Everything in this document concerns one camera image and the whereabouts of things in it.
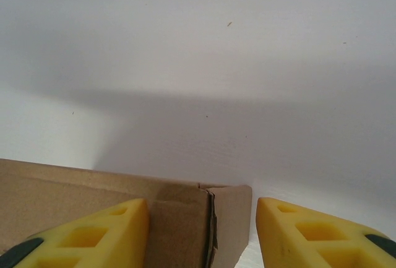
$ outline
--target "cardboard box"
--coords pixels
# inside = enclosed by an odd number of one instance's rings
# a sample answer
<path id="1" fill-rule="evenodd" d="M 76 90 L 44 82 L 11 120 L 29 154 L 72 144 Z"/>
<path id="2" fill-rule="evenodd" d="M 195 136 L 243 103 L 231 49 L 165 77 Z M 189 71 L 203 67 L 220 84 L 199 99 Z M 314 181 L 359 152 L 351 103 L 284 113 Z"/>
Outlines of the cardboard box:
<path id="1" fill-rule="evenodd" d="M 27 236 L 144 197 L 145 267 L 231 268 L 248 244 L 252 191 L 0 159 L 0 250 Z"/>

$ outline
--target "yellow foam pad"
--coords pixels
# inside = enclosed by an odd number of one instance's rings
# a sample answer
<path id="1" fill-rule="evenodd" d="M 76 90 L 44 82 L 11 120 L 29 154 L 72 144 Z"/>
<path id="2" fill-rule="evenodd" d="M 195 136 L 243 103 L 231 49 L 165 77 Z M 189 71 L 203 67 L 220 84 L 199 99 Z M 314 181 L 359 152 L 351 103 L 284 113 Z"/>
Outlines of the yellow foam pad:
<path id="1" fill-rule="evenodd" d="M 272 198 L 257 203 L 265 268 L 391 268 L 396 259 L 365 235 L 377 230 Z"/>
<path id="2" fill-rule="evenodd" d="M 148 234 L 147 203 L 134 199 L 34 234 L 44 242 L 15 268 L 141 268 Z"/>

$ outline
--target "brown cardboard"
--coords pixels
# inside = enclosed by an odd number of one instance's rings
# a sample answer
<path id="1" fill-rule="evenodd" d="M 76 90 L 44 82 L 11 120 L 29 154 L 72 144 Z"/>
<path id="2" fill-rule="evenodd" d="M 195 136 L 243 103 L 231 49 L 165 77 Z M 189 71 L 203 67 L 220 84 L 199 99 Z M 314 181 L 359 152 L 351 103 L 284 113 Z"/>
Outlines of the brown cardboard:
<path id="1" fill-rule="evenodd" d="M 0 251 L 27 236 L 144 197 L 145 267 L 234 267 L 248 244 L 251 188 L 0 159 Z"/>

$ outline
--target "white wall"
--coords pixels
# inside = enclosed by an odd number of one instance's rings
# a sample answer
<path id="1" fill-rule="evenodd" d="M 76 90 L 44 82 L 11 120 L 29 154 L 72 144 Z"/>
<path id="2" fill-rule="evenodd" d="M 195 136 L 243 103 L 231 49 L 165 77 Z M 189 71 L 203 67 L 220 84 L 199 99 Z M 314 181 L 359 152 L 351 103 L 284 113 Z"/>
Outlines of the white wall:
<path id="1" fill-rule="evenodd" d="M 1 157 L 248 183 L 396 237 L 395 24 L 396 0 L 0 0 Z"/>

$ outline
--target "white surface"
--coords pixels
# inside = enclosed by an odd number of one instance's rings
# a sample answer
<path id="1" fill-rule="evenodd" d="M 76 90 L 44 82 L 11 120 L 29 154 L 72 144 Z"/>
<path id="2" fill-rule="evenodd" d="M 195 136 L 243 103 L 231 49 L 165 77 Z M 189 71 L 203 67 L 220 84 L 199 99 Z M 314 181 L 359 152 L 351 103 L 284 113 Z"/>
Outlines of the white surface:
<path id="1" fill-rule="evenodd" d="M 395 238 L 395 23 L 396 0 L 0 0 L 1 157 L 247 183 Z"/>

